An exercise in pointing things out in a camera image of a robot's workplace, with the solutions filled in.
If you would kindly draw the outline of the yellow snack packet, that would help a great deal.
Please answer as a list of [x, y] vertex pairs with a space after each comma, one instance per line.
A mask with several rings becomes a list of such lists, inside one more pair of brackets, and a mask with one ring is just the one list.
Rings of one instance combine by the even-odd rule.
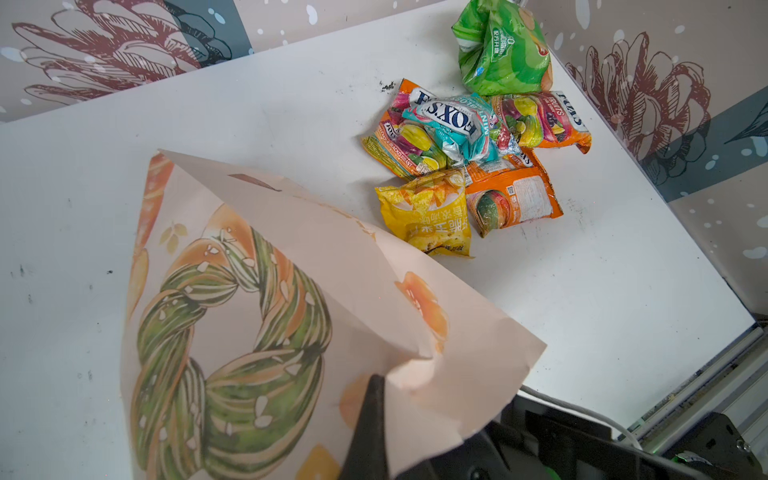
[[401, 187], [378, 187], [390, 232], [428, 255], [470, 255], [472, 232], [463, 174], [442, 170]]

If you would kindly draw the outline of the printed paper bag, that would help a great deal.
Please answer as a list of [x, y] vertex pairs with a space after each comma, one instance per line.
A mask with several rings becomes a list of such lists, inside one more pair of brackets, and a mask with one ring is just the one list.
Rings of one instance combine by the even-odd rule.
[[167, 150], [149, 163], [120, 362], [137, 479], [335, 479], [373, 375], [396, 477], [481, 431], [544, 350], [286, 178]]

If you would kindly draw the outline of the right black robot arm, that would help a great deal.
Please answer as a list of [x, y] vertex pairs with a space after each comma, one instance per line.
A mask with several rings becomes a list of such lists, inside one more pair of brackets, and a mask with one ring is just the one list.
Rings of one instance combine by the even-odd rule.
[[403, 479], [764, 479], [730, 419], [711, 413], [667, 451], [611, 439], [607, 426], [517, 396], [497, 421]]

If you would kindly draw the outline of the green snack packet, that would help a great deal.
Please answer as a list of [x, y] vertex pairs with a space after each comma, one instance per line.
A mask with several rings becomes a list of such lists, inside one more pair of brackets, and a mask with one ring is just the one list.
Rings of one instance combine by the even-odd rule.
[[496, 96], [551, 89], [550, 50], [529, 10], [512, 1], [471, 0], [452, 32], [469, 90]]

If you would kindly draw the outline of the orange Fox's candy packet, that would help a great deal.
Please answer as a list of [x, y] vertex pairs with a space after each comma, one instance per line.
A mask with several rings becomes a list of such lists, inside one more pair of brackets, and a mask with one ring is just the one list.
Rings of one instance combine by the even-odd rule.
[[492, 162], [471, 162], [463, 174], [468, 211], [481, 237], [563, 215], [547, 171], [531, 149]]

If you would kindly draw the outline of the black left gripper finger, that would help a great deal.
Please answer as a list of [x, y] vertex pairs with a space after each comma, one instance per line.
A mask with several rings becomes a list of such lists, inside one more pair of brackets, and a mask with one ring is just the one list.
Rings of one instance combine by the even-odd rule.
[[373, 375], [367, 385], [350, 448], [339, 480], [388, 480], [385, 438], [385, 379]]

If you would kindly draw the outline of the teal snack packet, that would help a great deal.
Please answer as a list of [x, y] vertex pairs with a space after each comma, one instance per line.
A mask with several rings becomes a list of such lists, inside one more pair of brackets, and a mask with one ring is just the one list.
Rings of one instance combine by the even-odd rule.
[[402, 116], [425, 130], [453, 168], [470, 162], [496, 161], [519, 152], [491, 103], [476, 93], [438, 98], [415, 89], [409, 94]]

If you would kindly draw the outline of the Fox's fruits candy packet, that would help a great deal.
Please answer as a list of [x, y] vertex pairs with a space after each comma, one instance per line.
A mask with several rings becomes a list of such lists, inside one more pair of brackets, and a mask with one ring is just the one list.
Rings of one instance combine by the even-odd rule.
[[403, 117], [407, 109], [431, 98], [430, 92], [403, 79], [375, 130], [361, 139], [363, 149], [401, 179], [413, 180], [448, 167], [448, 157], [424, 128]]

